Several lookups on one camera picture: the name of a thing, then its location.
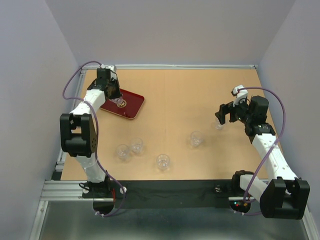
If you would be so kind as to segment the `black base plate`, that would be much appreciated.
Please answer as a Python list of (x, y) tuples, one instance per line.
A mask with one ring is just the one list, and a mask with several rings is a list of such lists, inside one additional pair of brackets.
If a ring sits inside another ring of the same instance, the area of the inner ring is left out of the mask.
[(245, 191), (230, 179), (121, 180), (126, 188), (123, 209), (229, 208)]

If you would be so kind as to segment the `clear glass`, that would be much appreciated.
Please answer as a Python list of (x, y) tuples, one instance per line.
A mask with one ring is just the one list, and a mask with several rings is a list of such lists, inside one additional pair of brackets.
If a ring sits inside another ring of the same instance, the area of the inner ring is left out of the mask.
[(193, 131), (190, 134), (190, 145), (194, 148), (199, 147), (204, 141), (204, 135), (200, 131)]
[(155, 159), (157, 168), (161, 171), (167, 171), (171, 167), (171, 158), (167, 154), (160, 154)]
[(224, 125), (220, 123), (219, 119), (215, 119), (214, 127), (216, 130), (222, 130), (224, 128)]
[(144, 152), (144, 142), (141, 138), (136, 137), (130, 141), (130, 149), (136, 155), (141, 155)]
[(131, 150), (128, 145), (120, 144), (116, 147), (116, 155), (121, 162), (129, 162), (131, 159)]

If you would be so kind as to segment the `aluminium back rail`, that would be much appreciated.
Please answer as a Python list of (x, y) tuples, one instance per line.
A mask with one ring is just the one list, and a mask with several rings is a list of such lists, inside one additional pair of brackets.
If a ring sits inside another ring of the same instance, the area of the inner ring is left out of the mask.
[(256, 69), (254, 64), (118, 64), (117, 70), (173, 70), (173, 69)]

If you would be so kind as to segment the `aluminium rail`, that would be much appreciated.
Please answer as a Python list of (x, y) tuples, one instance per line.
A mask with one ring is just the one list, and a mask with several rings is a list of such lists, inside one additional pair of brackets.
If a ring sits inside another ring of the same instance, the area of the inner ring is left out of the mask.
[(83, 189), (79, 181), (48, 180), (44, 182), (41, 201), (78, 201), (82, 200)]
[(69, 154), (71, 157), (91, 155), (90, 122), (91, 116), (85, 114), (63, 113), (59, 118), (60, 126), (60, 153), (56, 162), (63, 162), (63, 156)]
[(117, 70), (173, 70), (173, 69), (256, 69), (254, 64), (118, 64)]

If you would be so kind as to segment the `red rectangular tray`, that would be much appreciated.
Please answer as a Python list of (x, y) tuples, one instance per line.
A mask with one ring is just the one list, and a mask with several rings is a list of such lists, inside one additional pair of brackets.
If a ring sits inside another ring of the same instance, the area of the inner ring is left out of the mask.
[(120, 89), (122, 102), (116, 104), (109, 99), (100, 107), (101, 110), (115, 114), (117, 116), (133, 120), (139, 113), (145, 98), (137, 93)]

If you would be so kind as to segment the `aluminium front rail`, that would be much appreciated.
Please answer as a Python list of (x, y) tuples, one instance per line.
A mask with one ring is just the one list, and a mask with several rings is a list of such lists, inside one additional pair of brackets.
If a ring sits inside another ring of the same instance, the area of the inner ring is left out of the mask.
[(82, 200), (83, 189), (79, 181), (48, 180), (44, 182), (41, 201), (78, 201)]

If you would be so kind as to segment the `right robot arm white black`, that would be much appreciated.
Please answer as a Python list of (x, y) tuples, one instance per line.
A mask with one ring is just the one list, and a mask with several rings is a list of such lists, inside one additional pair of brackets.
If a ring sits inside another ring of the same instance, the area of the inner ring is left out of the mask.
[(260, 166), (265, 166), (268, 182), (263, 182), (257, 174), (236, 171), (230, 182), (235, 195), (251, 196), (258, 201), (265, 218), (300, 220), (304, 216), (310, 194), (310, 185), (300, 179), (289, 167), (277, 143), (273, 127), (267, 123), (269, 101), (256, 95), (248, 99), (246, 95), (235, 101), (221, 104), (215, 113), (221, 125), (229, 115), (231, 123), (240, 121), (250, 143), (261, 157)]

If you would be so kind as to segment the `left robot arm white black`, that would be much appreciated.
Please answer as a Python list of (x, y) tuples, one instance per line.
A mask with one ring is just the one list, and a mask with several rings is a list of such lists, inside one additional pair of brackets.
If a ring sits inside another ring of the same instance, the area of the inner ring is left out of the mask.
[(59, 118), (60, 142), (63, 152), (75, 158), (87, 177), (82, 189), (106, 197), (111, 193), (110, 177), (98, 160), (99, 124), (96, 111), (107, 101), (120, 99), (122, 93), (116, 67), (101, 66), (96, 69), (96, 78), (88, 86), (83, 98), (66, 97), (76, 100), (78, 105)]

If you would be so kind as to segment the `aluminium left rail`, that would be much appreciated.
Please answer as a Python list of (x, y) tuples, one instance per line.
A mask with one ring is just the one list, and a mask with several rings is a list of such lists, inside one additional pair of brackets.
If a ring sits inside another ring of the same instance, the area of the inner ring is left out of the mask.
[(71, 157), (91, 155), (90, 122), (91, 116), (85, 114), (63, 113), (59, 118), (60, 126), (60, 153), (56, 162), (63, 162), (63, 156), (69, 154)]

